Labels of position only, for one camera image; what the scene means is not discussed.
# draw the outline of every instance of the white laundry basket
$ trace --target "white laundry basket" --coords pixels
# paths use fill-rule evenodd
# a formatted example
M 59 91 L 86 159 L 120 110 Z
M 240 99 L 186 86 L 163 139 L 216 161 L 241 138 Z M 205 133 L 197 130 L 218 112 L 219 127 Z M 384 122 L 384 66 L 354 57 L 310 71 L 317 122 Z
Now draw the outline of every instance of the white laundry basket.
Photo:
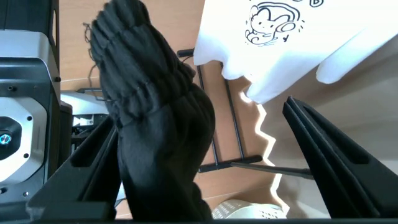
M 273 219 L 286 218 L 277 205 L 250 203 L 242 200 L 227 200 L 213 210 L 214 219 Z

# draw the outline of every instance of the black garment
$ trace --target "black garment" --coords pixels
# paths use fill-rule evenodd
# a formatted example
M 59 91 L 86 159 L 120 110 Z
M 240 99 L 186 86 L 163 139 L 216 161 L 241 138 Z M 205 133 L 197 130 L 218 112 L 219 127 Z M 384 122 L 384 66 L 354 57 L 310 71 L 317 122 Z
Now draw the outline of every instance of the black garment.
M 215 129 L 213 105 L 138 0 L 105 4 L 91 53 L 119 130 L 118 160 L 138 221 L 211 219 L 193 178 Z

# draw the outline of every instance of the cartoon mouse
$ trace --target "cartoon mouse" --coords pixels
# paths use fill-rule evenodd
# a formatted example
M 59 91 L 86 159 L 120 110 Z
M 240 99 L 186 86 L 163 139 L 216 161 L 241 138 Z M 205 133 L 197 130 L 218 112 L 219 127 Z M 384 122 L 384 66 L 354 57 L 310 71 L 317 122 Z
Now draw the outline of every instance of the cartoon mouse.
M 279 34 L 294 30 L 299 19 L 296 8 L 284 3 L 262 2 L 251 8 L 251 30 L 246 30 L 245 36 L 252 44 L 272 45 Z

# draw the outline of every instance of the white t-shirt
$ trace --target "white t-shirt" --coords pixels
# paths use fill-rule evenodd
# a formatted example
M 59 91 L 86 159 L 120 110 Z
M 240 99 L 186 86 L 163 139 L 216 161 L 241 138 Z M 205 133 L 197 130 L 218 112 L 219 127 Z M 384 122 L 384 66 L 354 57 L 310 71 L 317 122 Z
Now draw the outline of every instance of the white t-shirt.
M 318 79 L 340 79 L 397 34 L 395 5 L 396 0 L 206 0 L 194 62 L 223 62 L 225 78 L 245 76 L 252 82 L 247 96 L 265 103 L 328 57 Z M 372 30 L 384 33 L 367 45 L 364 35 Z M 354 54 L 355 47 L 362 49 Z M 344 61 L 339 49 L 351 52 L 351 61 L 331 72 L 327 68 Z

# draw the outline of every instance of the black metal rack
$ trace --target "black metal rack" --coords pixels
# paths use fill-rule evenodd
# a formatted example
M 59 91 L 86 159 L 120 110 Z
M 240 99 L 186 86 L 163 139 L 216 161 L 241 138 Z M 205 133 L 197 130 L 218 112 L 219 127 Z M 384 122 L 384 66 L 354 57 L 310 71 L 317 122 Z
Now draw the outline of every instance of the black metal rack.
M 192 57 L 193 56 L 193 49 L 179 50 L 177 52 L 177 56 L 180 57 L 180 58 L 181 57 Z M 204 85 L 204 82 L 203 82 L 203 75 L 202 75 L 202 72 L 201 72 L 201 66 L 200 65 L 197 66 L 197 72 L 198 72 L 200 87 L 203 90 L 205 90 L 205 85 Z M 249 157 L 246 157 L 244 155 L 244 150 L 243 150 L 242 141 L 241 141 L 241 134 L 239 132 L 239 126 L 238 126 L 238 122 L 236 120 L 235 108 L 234 108 L 234 103 L 233 103 L 232 96 L 231 96 L 231 90 L 229 89 L 228 80 L 224 80 L 224 84 L 225 84 L 226 93 L 227 93 L 227 96 L 228 96 L 229 108 L 231 109 L 232 119 L 233 119 L 235 133 L 236 133 L 236 139 L 238 141 L 239 153 L 240 153 L 241 157 L 237 158 L 237 159 L 229 160 L 229 161 L 220 162 L 218 160 L 217 147 L 216 147 L 215 139 L 213 137 L 213 139 L 211 141 L 211 145 L 212 145 L 212 148 L 213 148 L 213 156 L 214 156 L 215 163 L 206 164 L 206 165 L 200 166 L 199 167 L 199 172 L 209 172 L 209 171 L 213 171 L 213 170 L 229 168 L 229 167 L 232 167 L 231 163 L 233 163 L 233 162 L 239 162 L 239 163 L 243 163 L 243 164 L 251 164 L 251 163 L 254 163 L 254 162 L 262 161 L 262 156 L 260 156 L 260 155 L 249 156 Z

